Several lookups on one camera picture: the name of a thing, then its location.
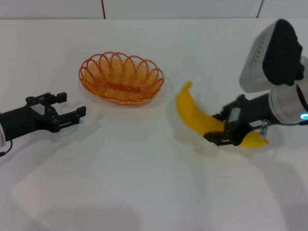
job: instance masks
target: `white tabletop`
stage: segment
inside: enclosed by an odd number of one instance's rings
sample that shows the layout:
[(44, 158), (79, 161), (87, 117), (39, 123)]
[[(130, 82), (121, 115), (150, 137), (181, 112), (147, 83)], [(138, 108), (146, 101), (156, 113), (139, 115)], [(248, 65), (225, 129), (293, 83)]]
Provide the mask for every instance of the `white tabletop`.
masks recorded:
[[(306, 231), (308, 128), (271, 127), (262, 150), (218, 148), (174, 105), (187, 80), (210, 114), (241, 94), (250, 46), (273, 21), (1, 20), (0, 110), (63, 91), (59, 110), (87, 107), (80, 125), (20, 137), (0, 158), (1, 230)], [(308, 56), (308, 19), (290, 22)], [(83, 90), (80, 65), (105, 51), (156, 62), (159, 95), (131, 108)]]

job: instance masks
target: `black cable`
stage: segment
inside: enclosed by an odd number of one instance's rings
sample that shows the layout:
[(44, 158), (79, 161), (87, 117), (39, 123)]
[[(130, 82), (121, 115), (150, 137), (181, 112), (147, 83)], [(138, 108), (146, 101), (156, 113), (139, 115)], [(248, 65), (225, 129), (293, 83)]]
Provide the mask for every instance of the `black cable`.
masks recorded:
[(11, 146), (10, 146), (9, 150), (7, 150), (6, 152), (1, 152), (0, 157), (6, 155), (12, 148), (13, 148), (13, 140), (11, 140)]

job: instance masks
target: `orange basket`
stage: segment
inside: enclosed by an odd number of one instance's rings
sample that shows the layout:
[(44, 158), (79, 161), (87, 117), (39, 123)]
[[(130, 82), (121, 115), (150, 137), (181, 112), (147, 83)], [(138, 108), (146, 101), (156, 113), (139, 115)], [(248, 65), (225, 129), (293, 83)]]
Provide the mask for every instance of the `orange basket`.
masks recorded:
[(91, 56), (81, 65), (79, 79), (91, 93), (120, 104), (144, 103), (164, 83), (163, 72), (153, 61), (119, 52)]

